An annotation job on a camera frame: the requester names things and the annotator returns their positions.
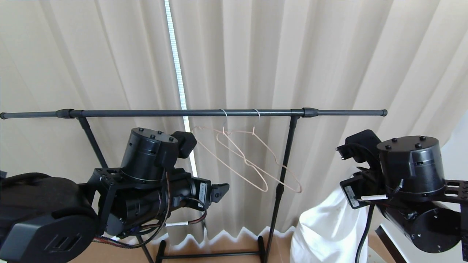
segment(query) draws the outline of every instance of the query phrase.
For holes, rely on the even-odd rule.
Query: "pole connector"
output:
[[[74,119],[75,117],[72,117],[70,115],[70,112],[74,110],[74,109],[61,109],[61,110],[57,110],[55,112],[55,116],[57,116],[57,118],[62,118],[62,119]]]
[[[319,110],[314,108],[302,108],[304,111],[304,118],[316,117],[319,116]]]

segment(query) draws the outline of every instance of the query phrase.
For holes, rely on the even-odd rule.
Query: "sticker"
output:
[[[206,196],[206,183],[200,183],[200,194],[198,195],[198,199],[205,203],[205,196]]]
[[[346,186],[344,188],[344,190],[346,191],[346,195],[348,196],[348,199],[352,205],[352,207],[358,207],[359,206],[359,202],[356,200],[356,196],[354,195],[354,191],[352,190],[351,186]]]

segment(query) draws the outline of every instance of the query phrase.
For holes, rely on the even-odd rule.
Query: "white cloth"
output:
[[[291,263],[354,262],[366,225],[366,209],[352,209],[341,188],[301,214],[291,241]],[[367,239],[359,263],[367,260]]]

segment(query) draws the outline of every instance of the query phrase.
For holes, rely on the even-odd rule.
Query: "beige curtain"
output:
[[[373,129],[382,139],[424,134],[445,143],[467,110],[468,2],[170,1],[189,109],[388,109],[387,117],[301,119],[290,169],[304,192],[286,189],[277,227],[322,201],[352,161],[334,151],[347,136]],[[179,109],[163,1],[0,2],[1,111]],[[223,117],[190,118],[221,128]],[[228,129],[250,130],[256,118],[229,117]],[[130,129],[172,133],[182,118],[92,118],[110,166],[118,166]],[[289,119],[262,117],[256,133],[282,159]],[[0,121],[0,167],[85,182],[99,167],[76,120]],[[197,131],[207,147],[261,186],[242,159]],[[233,135],[246,156],[279,177],[273,157],[249,136]],[[198,175],[228,182],[213,204],[208,237],[270,224],[276,183],[262,193],[197,147]],[[181,167],[190,171],[188,161]],[[286,183],[295,187],[290,174]],[[192,219],[181,211],[170,218]],[[173,242],[201,227],[174,227]]]

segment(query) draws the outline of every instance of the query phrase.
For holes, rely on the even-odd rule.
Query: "robotic arm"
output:
[[[337,151],[343,160],[354,158],[370,167],[359,168],[353,178],[340,182],[353,209],[376,206],[424,252],[444,252],[461,240],[463,260],[468,262],[468,181],[444,178],[436,138],[407,136],[381,142],[373,131],[365,130],[346,138]],[[461,212],[440,202],[460,204]]]
[[[192,133],[134,128],[119,168],[94,169],[87,183],[41,173],[0,181],[0,258],[8,262],[68,262],[104,232],[124,238],[165,226],[182,207],[205,212],[229,184],[211,184],[174,168],[197,141]],[[91,208],[98,192],[98,214]],[[157,219],[156,225],[145,225]]]

